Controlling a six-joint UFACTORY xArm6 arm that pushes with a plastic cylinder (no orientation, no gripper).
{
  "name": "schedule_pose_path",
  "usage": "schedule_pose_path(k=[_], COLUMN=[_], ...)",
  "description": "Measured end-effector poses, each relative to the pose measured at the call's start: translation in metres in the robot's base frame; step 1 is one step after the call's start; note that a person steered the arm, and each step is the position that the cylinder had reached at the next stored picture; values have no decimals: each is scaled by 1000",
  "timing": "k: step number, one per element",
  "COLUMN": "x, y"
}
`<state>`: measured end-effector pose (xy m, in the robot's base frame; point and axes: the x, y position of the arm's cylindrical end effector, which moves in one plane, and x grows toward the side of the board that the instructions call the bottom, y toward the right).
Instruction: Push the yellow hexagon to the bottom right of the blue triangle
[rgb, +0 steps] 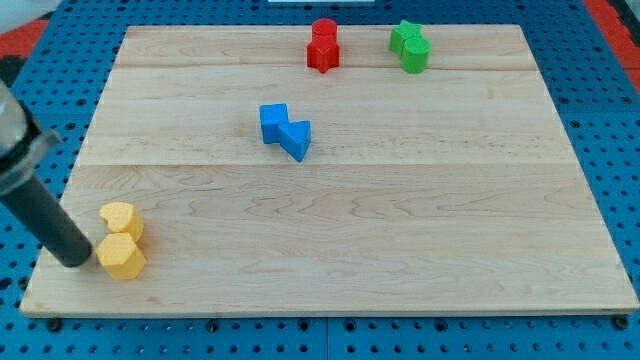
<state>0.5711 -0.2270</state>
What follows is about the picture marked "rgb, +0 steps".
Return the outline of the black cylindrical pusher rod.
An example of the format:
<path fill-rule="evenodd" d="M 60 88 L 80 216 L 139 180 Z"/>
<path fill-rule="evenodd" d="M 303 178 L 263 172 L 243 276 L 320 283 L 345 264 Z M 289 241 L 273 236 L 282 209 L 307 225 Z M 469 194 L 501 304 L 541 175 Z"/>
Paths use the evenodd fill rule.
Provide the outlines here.
<path fill-rule="evenodd" d="M 1 202 L 63 266 L 89 259 L 92 244 L 35 175 L 3 193 Z"/>

